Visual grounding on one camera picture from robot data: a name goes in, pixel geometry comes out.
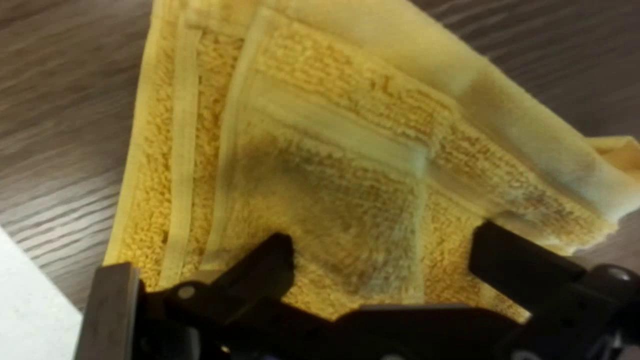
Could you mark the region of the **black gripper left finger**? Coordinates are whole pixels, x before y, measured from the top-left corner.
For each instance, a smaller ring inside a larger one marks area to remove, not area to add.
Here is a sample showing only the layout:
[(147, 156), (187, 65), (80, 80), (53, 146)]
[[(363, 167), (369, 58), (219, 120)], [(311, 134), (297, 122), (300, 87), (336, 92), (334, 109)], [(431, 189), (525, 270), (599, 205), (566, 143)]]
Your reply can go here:
[(294, 279), (292, 238), (273, 234), (209, 284), (199, 297), (214, 308), (251, 308), (285, 295)]

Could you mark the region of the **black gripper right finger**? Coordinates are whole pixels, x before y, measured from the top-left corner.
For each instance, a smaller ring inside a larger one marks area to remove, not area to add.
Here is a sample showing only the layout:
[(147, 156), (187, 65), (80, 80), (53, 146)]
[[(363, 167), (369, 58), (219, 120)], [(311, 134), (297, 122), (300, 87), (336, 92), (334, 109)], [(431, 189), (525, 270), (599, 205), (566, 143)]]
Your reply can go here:
[(469, 270), (531, 312), (586, 274), (576, 262), (495, 221), (474, 229)]

